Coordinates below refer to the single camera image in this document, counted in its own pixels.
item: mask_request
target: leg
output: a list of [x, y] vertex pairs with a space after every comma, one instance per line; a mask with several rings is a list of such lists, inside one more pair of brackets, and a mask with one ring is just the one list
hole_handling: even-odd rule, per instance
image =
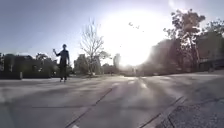
[[62, 81], [63, 80], [63, 67], [60, 65], [60, 67], [59, 67], [59, 70], [60, 70], [60, 81]]
[[64, 66], [63, 71], [64, 71], [64, 80], [67, 80], [66, 65]]

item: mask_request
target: bare tree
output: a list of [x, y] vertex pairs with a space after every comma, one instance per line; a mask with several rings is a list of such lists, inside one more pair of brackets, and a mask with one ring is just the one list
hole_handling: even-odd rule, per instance
[[103, 36], [98, 33], [99, 25], [94, 21], [90, 21], [82, 31], [82, 41], [80, 43], [81, 49], [89, 56], [89, 71], [92, 74], [93, 63], [96, 56], [104, 56], [106, 52], [103, 51]]

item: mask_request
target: sunlight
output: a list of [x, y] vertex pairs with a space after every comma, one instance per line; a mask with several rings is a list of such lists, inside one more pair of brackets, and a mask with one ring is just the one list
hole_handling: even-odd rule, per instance
[[180, 10], [182, 12], [187, 12], [186, 4], [183, 0], [168, 0], [168, 4], [174, 11]]
[[110, 53], [120, 53], [122, 66], [142, 64], [151, 47], [164, 38], [161, 19], [156, 13], [144, 10], [119, 12], [107, 17], [102, 22], [101, 31], [105, 49]]
[[144, 89], [148, 88], [147, 85], [146, 85], [145, 83], [143, 83], [143, 82], [140, 83], [140, 85], [141, 85], [141, 87], [144, 88]]

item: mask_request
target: asphalt road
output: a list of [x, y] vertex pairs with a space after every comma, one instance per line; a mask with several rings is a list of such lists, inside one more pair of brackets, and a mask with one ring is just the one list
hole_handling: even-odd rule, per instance
[[1, 128], [142, 128], [219, 74], [0, 81]]

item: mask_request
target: person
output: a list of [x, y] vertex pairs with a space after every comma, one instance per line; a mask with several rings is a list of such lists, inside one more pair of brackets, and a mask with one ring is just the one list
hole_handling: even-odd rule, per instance
[[57, 53], [55, 49], [53, 49], [53, 52], [55, 53], [56, 56], [61, 56], [60, 58], [60, 63], [59, 63], [59, 70], [60, 70], [60, 82], [64, 78], [64, 82], [67, 80], [67, 73], [66, 73], [66, 68], [67, 68], [67, 60], [68, 64], [70, 63], [69, 61], [69, 52], [66, 50], [66, 44], [63, 44], [62, 48], [63, 50], [60, 53]]

